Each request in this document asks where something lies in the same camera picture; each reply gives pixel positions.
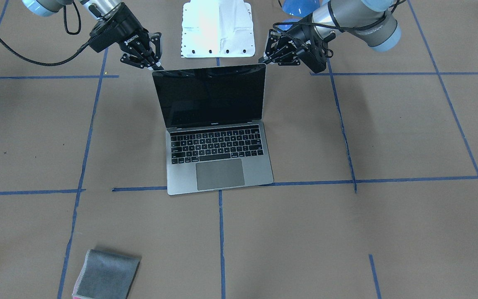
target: silver laptop body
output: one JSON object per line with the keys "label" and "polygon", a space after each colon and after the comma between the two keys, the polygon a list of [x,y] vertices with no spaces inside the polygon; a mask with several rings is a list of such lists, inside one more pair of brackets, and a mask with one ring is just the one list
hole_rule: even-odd
{"label": "silver laptop body", "polygon": [[265,74],[265,64],[152,73],[167,127],[167,193],[274,182],[261,121]]}

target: gray cloth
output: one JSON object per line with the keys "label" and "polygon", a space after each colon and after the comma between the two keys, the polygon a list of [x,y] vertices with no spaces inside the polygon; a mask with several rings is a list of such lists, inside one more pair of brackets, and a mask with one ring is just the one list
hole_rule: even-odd
{"label": "gray cloth", "polygon": [[73,289],[74,298],[126,299],[140,260],[133,257],[88,250]]}

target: black screen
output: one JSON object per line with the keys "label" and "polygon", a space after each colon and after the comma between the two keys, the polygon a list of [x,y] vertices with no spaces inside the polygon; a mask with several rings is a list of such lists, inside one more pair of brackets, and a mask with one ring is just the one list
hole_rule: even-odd
{"label": "black screen", "polygon": [[166,127],[259,120],[265,64],[152,73]]}

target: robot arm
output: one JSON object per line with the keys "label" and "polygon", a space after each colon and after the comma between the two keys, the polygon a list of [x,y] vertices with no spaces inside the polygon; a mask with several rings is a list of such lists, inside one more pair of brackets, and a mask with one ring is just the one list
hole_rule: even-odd
{"label": "robot arm", "polygon": [[[73,0],[22,0],[37,15],[48,17]],[[98,20],[90,33],[88,45],[97,53],[118,43],[124,52],[121,62],[138,68],[163,70],[161,58],[161,33],[149,34],[134,14],[121,0],[79,0]]]}
{"label": "robot arm", "polygon": [[[399,0],[330,0],[298,22],[276,23],[269,30],[261,63],[297,66],[300,61],[313,72],[326,69],[333,52],[327,43],[339,34],[350,34],[364,40],[376,51],[387,51],[401,37],[398,22],[389,7]],[[282,30],[278,25],[290,25]]]}

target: blue joint cap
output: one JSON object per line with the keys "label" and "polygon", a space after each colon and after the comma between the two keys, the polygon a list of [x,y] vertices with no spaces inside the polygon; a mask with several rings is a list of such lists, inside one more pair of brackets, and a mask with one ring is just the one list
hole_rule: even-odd
{"label": "blue joint cap", "polygon": [[395,45],[398,44],[400,39],[402,38],[402,29],[400,28],[400,25],[398,24],[396,26],[396,30],[392,33],[392,35],[387,38],[381,45],[377,45],[375,47],[371,47],[374,51],[378,52],[384,52],[392,49]]}
{"label": "blue joint cap", "polygon": [[295,17],[305,17],[320,7],[320,0],[285,0],[281,9]]}
{"label": "blue joint cap", "polygon": [[361,0],[361,2],[375,12],[383,12],[393,4],[393,0]]}
{"label": "blue joint cap", "polygon": [[[287,22],[298,22],[298,21],[299,21],[299,19],[286,19],[286,20],[281,21],[281,22],[282,23],[287,23]],[[277,27],[281,30],[287,31],[287,30],[290,29],[290,27],[292,27],[292,25],[278,25]]]}
{"label": "blue joint cap", "polygon": [[25,7],[27,7],[30,11],[39,15],[40,17],[49,17],[50,15],[55,14],[55,12],[52,12],[48,10],[47,8],[43,7],[36,0],[21,0],[21,2],[23,2]]}

